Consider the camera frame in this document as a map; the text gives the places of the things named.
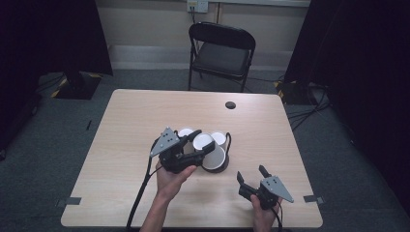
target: black round object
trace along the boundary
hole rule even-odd
[[[227,101],[225,104],[226,108],[228,109],[234,109],[236,107],[236,103],[233,101]]]

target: human hand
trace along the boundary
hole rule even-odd
[[[160,168],[161,163],[158,161],[156,168]],[[181,185],[196,169],[195,165],[187,167],[184,171],[175,174],[168,172],[165,168],[157,171],[157,196],[165,201],[171,201],[181,189]]]
[[[254,232],[267,232],[271,231],[272,225],[275,221],[275,215],[272,210],[262,210],[260,207],[259,198],[256,195],[250,196],[250,201],[253,206],[253,231]],[[278,213],[279,204],[274,207],[275,212]]]

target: black backdrop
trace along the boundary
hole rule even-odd
[[[0,3],[0,145],[39,77],[75,69],[112,75],[94,0]]]
[[[329,86],[355,145],[410,215],[408,1],[312,0],[285,82]]]

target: chair leg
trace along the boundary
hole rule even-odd
[[[188,79],[188,91],[190,91],[190,84],[192,83],[192,67],[190,66],[190,74]]]
[[[245,83],[247,82],[247,78],[248,78],[248,76],[246,75],[246,76],[244,77],[244,79],[242,80],[241,93],[244,93]]]

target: electrical outlet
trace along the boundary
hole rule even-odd
[[[208,1],[187,1],[187,11],[190,13],[193,9],[196,13],[208,13]]]
[[[198,1],[198,12],[208,13],[208,1]]]
[[[194,12],[198,12],[197,8],[198,8],[198,1],[192,1],[192,0],[187,1],[187,11],[188,12],[192,12],[192,9]]]

